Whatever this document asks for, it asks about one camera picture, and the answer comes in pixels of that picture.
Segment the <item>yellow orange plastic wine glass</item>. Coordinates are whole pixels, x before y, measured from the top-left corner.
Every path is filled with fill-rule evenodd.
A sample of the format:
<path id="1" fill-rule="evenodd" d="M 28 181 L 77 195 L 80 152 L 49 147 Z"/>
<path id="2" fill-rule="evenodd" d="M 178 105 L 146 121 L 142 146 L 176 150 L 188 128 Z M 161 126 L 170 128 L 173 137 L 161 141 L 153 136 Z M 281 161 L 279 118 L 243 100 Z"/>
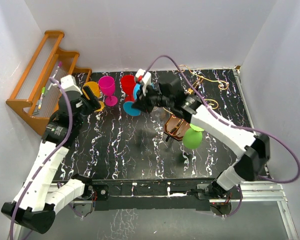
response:
<path id="1" fill-rule="evenodd" d="M 86 82 L 83 87 L 90 87 L 92 92 L 94 93 L 94 95 L 98 98 L 100 98 L 101 96 L 101 93 L 100 93 L 100 88 L 99 88 L 99 85 L 97 82 L 94 82 L 94 81 L 89 81 L 89 82 Z M 105 108 L 105 104 L 102 102 L 102 101 L 99 101 L 99 103 L 101 104 L 101 109 L 95 111 L 95 112 L 101 112 L 104 110 Z"/>

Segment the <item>magenta plastic wine glass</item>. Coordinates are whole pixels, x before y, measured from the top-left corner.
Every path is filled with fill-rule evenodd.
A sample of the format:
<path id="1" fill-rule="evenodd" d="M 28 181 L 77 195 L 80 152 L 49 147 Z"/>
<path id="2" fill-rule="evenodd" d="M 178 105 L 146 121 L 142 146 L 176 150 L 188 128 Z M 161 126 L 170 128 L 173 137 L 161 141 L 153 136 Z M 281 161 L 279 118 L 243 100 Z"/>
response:
<path id="1" fill-rule="evenodd" d="M 113 107 L 118 103 L 118 99 L 114 96 L 116 86 L 115 80 L 111 76 L 103 76 L 98 81 L 100 91 L 105 95 L 105 104 Z"/>

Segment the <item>red plastic wine glass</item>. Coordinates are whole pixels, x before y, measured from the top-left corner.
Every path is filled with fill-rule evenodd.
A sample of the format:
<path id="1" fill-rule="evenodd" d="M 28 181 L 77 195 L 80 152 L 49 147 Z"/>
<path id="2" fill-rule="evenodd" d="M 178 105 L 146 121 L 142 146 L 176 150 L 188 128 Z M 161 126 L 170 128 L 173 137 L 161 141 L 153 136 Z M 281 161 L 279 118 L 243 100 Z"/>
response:
<path id="1" fill-rule="evenodd" d="M 126 94 L 125 101 L 135 101 L 133 96 L 134 88 L 136 86 L 135 77 L 133 75 L 124 75 L 121 80 L 121 87 L 123 92 Z"/>

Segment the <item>blue plastic wine glass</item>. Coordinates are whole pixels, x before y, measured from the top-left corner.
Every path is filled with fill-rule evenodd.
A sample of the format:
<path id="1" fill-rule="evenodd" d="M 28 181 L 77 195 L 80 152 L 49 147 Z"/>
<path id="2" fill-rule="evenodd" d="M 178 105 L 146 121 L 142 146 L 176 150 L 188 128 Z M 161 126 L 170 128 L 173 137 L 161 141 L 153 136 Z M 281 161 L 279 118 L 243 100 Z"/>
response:
<path id="1" fill-rule="evenodd" d="M 123 104 L 123 110 L 127 115 L 136 117 L 143 113 L 151 113 L 155 108 L 149 100 L 149 95 L 144 96 L 141 85 L 136 83 L 133 90 L 134 101 L 126 101 Z"/>

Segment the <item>green plastic wine glass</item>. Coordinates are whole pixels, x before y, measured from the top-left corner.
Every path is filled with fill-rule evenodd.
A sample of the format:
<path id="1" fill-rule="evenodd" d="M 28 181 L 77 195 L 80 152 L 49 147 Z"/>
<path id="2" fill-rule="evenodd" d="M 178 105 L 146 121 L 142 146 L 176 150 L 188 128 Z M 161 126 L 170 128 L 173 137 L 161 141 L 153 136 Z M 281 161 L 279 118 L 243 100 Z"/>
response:
<path id="1" fill-rule="evenodd" d="M 189 129 L 185 132 L 182 139 L 183 145 L 191 150 L 197 149 L 203 140 L 204 131 L 203 128 L 190 123 Z"/>

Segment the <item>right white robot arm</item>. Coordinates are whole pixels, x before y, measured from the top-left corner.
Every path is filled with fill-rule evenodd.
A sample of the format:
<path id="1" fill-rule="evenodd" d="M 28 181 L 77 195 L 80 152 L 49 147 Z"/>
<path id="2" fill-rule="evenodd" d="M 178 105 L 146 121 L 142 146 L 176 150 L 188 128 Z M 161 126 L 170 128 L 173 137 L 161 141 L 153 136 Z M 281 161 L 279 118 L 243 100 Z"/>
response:
<path id="1" fill-rule="evenodd" d="M 137 92 L 132 107 L 151 113 L 155 107 L 170 108 L 179 119 L 204 129 L 229 147 L 238 161 L 221 172 L 213 182 L 201 190 L 202 194 L 223 199 L 231 189 L 244 181 L 255 181 L 270 159 L 270 138 L 240 129 L 205 106 L 198 95 L 184 92 L 179 79 L 159 84 L 156 90 L 143 76 L 135 78 Z"/>

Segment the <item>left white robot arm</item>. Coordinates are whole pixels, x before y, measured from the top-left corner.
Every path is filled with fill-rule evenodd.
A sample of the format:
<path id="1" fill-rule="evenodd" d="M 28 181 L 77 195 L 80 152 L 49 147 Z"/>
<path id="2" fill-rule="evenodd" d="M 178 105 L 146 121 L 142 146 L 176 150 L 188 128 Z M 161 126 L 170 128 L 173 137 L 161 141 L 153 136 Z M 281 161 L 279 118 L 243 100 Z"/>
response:
<path id="1" fill-rule="evenodd" d="M 5 202 L 1 213 L 12 223 L 40 234 L 52 226 L 57 213 L 76 198 L 93 195 L 92 179 L 78 173 L 63 186 L 49 192 L 61 161 L 68 154 L 83 125 L 83 117 L 101 108 L 96 84 L 68 90 L 58 100 L 42 135 L 31 171 L 13 201 Z"/>

